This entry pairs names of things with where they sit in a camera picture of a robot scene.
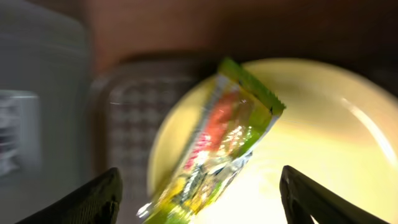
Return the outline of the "green snack wrapper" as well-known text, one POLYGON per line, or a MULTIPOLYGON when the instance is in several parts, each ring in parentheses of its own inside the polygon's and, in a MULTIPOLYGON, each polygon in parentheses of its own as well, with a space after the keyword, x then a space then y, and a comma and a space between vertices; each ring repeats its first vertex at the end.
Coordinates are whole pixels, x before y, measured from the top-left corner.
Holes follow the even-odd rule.
POLYGON ((254 75, 224 59, 171 177, 137 217, 144 223, 191 223, 240 173, 285 107, 254 75))

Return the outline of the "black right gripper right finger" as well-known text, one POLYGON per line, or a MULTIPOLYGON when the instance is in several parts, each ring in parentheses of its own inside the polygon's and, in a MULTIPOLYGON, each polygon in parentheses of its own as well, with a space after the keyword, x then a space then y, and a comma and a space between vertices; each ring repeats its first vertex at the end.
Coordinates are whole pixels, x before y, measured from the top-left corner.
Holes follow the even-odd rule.
POLYGON ((288 224, 387 223, 291 166, 283 167, 279 189, 288 224))

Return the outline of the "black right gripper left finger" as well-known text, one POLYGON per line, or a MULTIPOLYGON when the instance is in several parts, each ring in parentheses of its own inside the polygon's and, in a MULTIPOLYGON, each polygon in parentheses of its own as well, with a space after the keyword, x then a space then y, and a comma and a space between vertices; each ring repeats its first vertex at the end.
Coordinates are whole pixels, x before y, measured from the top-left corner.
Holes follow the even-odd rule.
POLYGON ((17 224, 115 224, 123 182, 115 167, 17 224))

